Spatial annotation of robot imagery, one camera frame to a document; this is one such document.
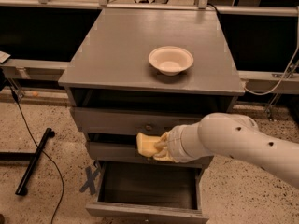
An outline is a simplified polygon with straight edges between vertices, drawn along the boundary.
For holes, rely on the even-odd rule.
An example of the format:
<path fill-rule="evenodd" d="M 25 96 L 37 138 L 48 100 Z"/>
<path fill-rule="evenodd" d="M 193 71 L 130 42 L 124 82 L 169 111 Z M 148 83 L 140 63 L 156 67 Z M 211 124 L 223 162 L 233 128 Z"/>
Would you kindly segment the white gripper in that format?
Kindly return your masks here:
<path fill-rule="evenodd" d="M 186 163 L 188 156 L 181 142 L 181 135 L 184 128 L 185 125 L 175 126 L 169 133 L 165 132 L 154 146 L 157 149 L 167 146 L 168 150 L 159 150 L 153 155 L 153 159 L 156 161 Z"/>

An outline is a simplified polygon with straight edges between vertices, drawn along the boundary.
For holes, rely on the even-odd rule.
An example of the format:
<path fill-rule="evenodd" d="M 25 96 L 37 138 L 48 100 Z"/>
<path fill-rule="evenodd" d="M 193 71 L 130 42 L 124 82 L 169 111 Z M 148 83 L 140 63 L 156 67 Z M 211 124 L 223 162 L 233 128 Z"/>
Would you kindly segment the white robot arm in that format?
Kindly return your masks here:
<path fill-rule="evenodd" d="M 256 165 L 299 188 L 299 145 L 259 131 L 250 117 L 212 113 L 192 125 L 179 125 L 155 144 L 154 158 L 190 162 L 222 155 Z"/>

